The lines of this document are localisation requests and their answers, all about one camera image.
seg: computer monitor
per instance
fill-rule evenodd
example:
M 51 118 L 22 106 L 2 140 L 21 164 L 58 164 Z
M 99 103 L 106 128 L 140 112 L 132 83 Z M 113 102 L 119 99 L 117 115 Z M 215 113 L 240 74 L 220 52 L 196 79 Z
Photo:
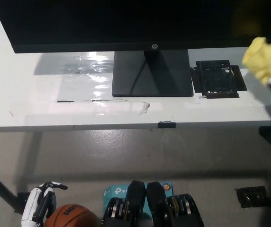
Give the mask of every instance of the computer monitor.
M 0 0 L 15 53 L 115 51 L 113 96 L 192 96 L 189 48 L 271 42 L 270 0 Z

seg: desk leg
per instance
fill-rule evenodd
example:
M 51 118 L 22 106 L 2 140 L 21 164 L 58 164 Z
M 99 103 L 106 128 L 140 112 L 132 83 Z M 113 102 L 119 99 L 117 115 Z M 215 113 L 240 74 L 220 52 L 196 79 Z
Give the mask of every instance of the desk leg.
M 8 203 L 16 213 L 22 214 L 24 211 L 24 201 L 15 196 L 1 181 L 0 181 L 0 197 Z

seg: orange basketball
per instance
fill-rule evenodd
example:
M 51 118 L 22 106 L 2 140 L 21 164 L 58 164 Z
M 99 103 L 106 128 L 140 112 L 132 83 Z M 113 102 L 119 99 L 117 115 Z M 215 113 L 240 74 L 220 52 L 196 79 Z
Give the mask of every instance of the orange basketball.
M 44 227 L 97 227 L 99 219 L 86 207 L 67 204 L 55 210 Z

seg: cardboard box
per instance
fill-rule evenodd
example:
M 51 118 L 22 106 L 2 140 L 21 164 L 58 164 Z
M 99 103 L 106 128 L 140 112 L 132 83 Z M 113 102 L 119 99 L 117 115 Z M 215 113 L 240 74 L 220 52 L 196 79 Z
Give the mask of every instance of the cardboard box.
M 171 182 L 160 182 L 160 184 L 163 186 L 165 190 L 166 197 L 173 196 L 173 189 Z M 119 198 L 125 198 L 127 193 L 128 184 L 116 184 L 108 187 L 104 191 L 104 203 L 103 203 L 103 214 L 105 213 L 106 207 L 108 205 L 109 200 L 112 197 L 119 197 Z M 147 198 L 145 199 L 145 205 L 143 208 L 143 214 L 142 217 L 151 219 L 151 212 L 148 207 Z

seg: white robotic hand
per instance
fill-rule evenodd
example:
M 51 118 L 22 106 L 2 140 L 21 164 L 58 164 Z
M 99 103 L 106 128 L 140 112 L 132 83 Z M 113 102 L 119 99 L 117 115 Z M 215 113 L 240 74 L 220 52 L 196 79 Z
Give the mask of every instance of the white robotic hand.
M 49 218 L 56 208 L 54 188 L 66 190 L 68 187 L 49 181 L 30 192 L 21 220 L 22 227 L 43 227 L 43 219 L 47 210 L 46 217 Z

